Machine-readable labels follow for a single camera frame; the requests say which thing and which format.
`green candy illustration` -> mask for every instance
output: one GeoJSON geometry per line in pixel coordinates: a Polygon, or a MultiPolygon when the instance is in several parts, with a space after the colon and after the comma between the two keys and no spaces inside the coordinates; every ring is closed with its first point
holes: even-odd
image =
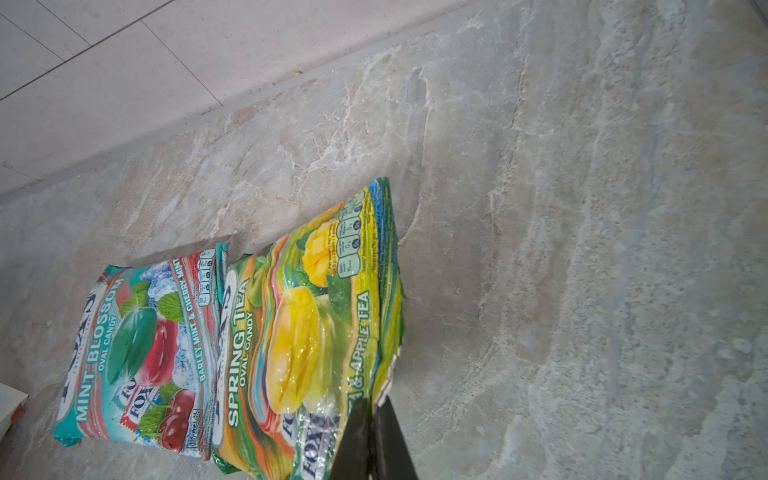
{"type": "Polygon", "coordinates": [[[152,348],[157,312],[145,306],[128,311],[123,317],[107,354],[107,381],[133,378],[152,348]]]}

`white tile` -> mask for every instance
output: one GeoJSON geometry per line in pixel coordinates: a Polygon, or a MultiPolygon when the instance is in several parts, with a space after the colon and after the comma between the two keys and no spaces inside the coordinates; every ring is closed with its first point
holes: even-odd
{"type": "Polygon", "coordinates": [[[288,78],[461,0],[176,0],[144,22],[222,101],[288,78]]]}
{"type": "Polygon", "coordinates": [[[0,98],[60,63],[46,47],[0,17],[0,98]]]}
{"type": "Polygon", "coordinates": [[[35,182],[34,178],[14,172],[10,168],[0,166],[0,195],[12,192],[35,182]]]}
{"type": "Polygon", "coordinates": [[[0,15],[13,22],[61,60],[88,48],[88,43],[35,0],[2,0],[0,15]]]}
{"type": "Polygon", "coordinates": [[[165,2],[167,0],[40,0],[91,45],[165,2]]]}
{"type": "Polygon", "coordinates": [[[0,101],[3,161],[43,178],[214,105],[138,22],[0,101]]]}

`plastic wrapper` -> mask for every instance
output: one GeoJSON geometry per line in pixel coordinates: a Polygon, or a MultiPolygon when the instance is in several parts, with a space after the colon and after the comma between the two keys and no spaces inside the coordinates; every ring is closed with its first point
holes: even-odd
{"type": "Polygon", "coordinates": [[[389,182],[230,266],[214,460],[257,478],[323,479],[352,404],[389,387],[402,285],[389,182]]]}
{"type": "Polygon", "coordinates": [[[210,457],[227,246],[108,266],[85,301],[57,440],[112,439],[210,457]]]}

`yellow candy bag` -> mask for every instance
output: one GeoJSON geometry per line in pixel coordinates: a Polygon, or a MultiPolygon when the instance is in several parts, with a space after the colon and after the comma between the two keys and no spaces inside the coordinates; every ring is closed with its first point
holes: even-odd
{"type": "Polygon", "coordinates": [[[385,178],[231,265],[213,435],[222,471],[327,478],[354,401],[386,394],[401,303],[385,178]]]}

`marble floor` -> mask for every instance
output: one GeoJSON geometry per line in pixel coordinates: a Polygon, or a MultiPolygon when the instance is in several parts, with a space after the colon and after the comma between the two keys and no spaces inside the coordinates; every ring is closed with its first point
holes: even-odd
{"type": "Polygon", "coordinates": [[[768,28],[746,0],[469,20],[0,205],[2,478],[223,478],[52,436],[102,268],[234,256],[386,175],[422,479],[766,478],[768,28]]]}

